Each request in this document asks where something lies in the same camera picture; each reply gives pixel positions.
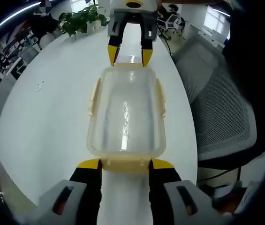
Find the mesh office chair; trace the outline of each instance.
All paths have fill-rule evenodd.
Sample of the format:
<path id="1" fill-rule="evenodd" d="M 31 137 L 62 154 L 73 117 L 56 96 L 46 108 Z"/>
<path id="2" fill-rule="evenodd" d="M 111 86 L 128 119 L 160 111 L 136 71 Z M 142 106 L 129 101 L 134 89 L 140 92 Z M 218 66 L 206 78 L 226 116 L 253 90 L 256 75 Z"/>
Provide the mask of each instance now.
<path id="1" fill-rule="evenodd" d="M 256 121 L 251 105 L 231 80 L 223 55 L 197 35 L 173 55 L 173 61 L 193 114 L 198 165 L 215 169 L 241 166 L 245 162 L 231 156 L 254 145 Z"/>

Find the window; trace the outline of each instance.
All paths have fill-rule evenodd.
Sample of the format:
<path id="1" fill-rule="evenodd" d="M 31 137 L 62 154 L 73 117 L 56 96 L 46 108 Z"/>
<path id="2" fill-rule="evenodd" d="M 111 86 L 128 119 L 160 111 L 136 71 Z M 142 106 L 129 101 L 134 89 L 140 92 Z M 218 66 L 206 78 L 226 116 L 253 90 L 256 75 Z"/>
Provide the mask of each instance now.
<path id="1" fill-rule="evenodd" d="M 72 12 L 76 13 L 83 10 L 85 7 L 94 4 L 94 0 L 90 0 L 89 3 L 86 3 L 85 0 L 71 0 Z"/>
<path id="2" fill-rule="evenodd" d="M 204 26 L 222 33 L 225 22 L 225 16 L 221 15 L 217 11 L 213 10 L 212 7 L 207 7 L 207 12 L 204 20 Z"/>

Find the clear plastic container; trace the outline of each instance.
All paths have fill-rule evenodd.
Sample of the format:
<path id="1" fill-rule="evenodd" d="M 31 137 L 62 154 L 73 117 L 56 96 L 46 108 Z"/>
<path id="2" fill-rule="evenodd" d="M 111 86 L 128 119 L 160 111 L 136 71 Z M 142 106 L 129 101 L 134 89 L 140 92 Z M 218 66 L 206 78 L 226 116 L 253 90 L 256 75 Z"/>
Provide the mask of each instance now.
<path id="1" fill-rule="evenodd" d="M 137 65 L 107 68 L 91 98 L 87 146 L 108 163 L 142 164 L 166 148 L 162 87 L 152 69 Z"/>

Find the white flower pot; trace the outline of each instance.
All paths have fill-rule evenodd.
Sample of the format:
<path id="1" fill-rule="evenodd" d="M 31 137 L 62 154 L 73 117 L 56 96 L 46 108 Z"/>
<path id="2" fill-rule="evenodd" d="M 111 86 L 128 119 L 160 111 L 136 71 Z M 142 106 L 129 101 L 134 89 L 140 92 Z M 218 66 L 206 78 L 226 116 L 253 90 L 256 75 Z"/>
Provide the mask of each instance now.
<path id="1" fill-rule="evenodd" d="M 101 28 L 101 20 L 93 21 L 91 24 L 95 30 L 99 30 Z"/>

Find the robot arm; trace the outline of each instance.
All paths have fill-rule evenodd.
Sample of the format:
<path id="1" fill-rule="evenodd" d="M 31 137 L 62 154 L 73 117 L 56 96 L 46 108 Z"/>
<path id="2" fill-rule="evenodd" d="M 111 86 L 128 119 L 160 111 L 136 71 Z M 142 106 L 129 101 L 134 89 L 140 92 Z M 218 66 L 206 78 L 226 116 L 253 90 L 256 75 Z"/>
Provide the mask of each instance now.
<path id="1" fill-rule="evenodd" d="M 108 25 L 110 64 L 116 62 L 127 23 L 141 26 L 142 61 L 146 67 L 152 55 L 152 42 L 157 37 L 157 3 L 155 0 L 113 0 Z"/>

